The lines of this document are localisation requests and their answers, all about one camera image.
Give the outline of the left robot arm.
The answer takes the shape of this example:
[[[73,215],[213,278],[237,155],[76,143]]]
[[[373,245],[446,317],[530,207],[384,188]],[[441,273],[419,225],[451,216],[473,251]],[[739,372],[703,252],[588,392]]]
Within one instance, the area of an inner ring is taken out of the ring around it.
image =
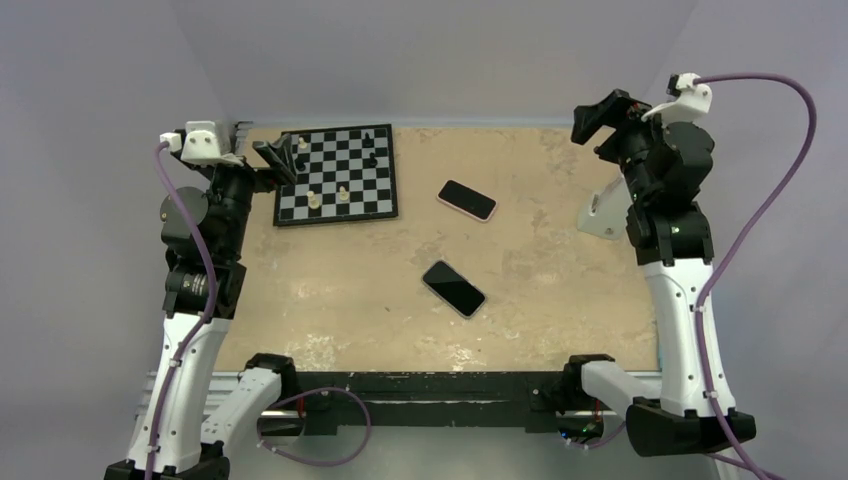
[[[168,266],[161,357],[147,410],[126,457],[106,469],[109,479],[224,479],[234,448],[256,432],[262,412],[297,399],[291,359],[257,354],[228,396],[206,408],[246,275],[241,249],[252,198],[293,184],[301,168],[289,135],[253,148],[261,168],[207,129],[160,138],[158,153],[202,173],[209,185],[167,186],[160,207]]]

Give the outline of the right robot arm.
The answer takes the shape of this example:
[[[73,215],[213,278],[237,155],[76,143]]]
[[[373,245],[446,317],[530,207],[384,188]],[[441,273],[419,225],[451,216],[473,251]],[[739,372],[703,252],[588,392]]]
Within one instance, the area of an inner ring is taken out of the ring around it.
[[[606,354],[574,355],[561,381],[564,399],[596,399],[624,420],[642,457],[707,454],[754,438],[754,418],[736,405],[716,338],[709,222],[696,203],[713,166],[712,137],[688,121],[665,122],[616,89],[574,111],[571,139],[610,136],[596,155],[616,164],[629,194],[626,233],[651,294],[664,364],[659,385],[623,370]]]

